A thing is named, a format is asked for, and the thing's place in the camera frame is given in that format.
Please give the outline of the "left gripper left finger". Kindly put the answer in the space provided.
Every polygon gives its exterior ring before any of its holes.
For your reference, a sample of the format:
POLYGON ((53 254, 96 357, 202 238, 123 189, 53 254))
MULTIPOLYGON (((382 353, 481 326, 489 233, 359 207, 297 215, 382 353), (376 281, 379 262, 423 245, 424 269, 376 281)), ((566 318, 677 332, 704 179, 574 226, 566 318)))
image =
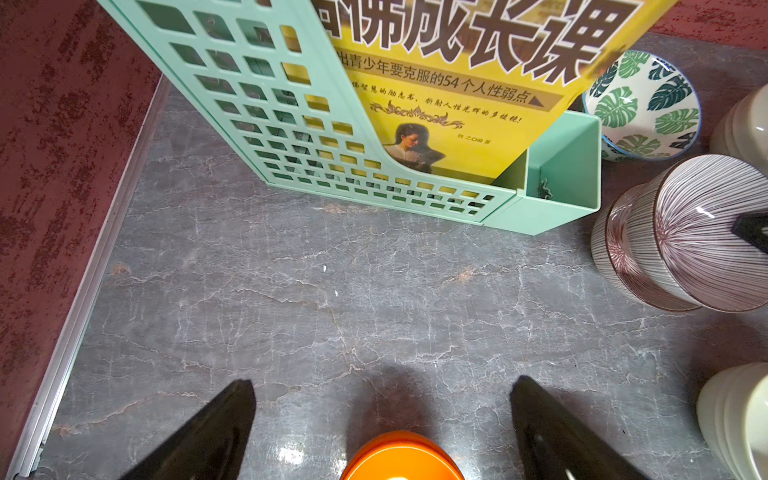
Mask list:
POLYGON ((124 479, 236 479, 256 413, 253 384, 231 382, 124 479))

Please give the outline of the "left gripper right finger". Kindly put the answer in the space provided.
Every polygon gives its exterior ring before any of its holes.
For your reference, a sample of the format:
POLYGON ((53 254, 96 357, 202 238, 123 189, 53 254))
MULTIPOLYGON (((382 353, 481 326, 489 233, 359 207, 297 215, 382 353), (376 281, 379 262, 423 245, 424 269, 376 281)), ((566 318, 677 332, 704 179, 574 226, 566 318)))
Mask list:
POLYGON ((510 403, 526 479, 647 477, 533 378, 514 382, 510 403))

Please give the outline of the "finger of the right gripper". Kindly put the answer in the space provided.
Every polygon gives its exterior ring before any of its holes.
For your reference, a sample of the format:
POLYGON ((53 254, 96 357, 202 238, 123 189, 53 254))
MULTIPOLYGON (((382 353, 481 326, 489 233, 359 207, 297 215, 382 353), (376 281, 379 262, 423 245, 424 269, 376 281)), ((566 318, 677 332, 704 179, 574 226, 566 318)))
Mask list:
POLYGON ((731 227, 731 232, 749 243, 760 252, 768 253, 767 239, 768 215, 766 212, 748 212, 740 214, 731 227))

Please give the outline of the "purple striped bowl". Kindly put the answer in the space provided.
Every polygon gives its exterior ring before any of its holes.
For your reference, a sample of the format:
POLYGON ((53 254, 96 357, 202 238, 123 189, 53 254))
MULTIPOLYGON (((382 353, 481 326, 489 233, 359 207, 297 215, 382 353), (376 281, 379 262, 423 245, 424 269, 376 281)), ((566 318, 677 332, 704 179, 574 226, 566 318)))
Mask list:
POLYGON ((624 295, 669 312, 725 313, 767 303, 767 254, 731 232, 743 213, 767 213, 767 177, 735 157, 681 161, 601 212, 591 251, 624 295))

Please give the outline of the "cream bowl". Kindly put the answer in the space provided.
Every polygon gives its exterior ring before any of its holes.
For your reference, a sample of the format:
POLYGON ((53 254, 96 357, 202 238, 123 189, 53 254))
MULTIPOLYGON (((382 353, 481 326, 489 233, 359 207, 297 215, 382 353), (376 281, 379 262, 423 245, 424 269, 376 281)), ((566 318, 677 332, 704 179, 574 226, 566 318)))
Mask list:
POLYGON ((709 152, 743 160, 767 175, 767 86, 751 92, 718 122, 709 152))
POLYGON ((723 370, 699 392, 702 436, 737 479, 767 477, 767 364, 723 370))

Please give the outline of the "orange bowl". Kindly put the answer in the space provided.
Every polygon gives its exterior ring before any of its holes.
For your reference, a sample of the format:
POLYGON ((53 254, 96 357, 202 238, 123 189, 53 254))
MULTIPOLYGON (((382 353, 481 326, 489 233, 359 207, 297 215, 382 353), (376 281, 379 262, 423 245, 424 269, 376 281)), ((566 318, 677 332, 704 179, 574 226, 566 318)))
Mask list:
POLYGON ((464 480, 454 460, 428 438, 407 431, 378 435, 348 461, 342 480, 464 480))

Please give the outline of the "small green leaf bowl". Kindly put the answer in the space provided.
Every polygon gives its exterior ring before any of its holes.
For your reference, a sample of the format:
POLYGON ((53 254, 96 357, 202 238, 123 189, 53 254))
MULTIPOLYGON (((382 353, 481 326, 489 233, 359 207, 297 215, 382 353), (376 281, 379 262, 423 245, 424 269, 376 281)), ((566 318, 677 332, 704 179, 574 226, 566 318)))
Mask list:
POLYGON ((628 50, 582 94, 601 123, 604 161, 662 161, 686 152, 702 125, 699 98, 681 70, 649 52, 628 50))

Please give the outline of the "cream bowl front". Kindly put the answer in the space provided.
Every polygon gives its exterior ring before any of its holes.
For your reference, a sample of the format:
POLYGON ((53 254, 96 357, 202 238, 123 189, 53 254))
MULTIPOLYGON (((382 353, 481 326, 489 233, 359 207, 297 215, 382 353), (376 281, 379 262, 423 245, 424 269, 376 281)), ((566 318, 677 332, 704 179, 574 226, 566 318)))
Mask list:
POLYGON ((767 364, 723 370, 699 392, 702 436, 737 479, 767 477, 767 364))

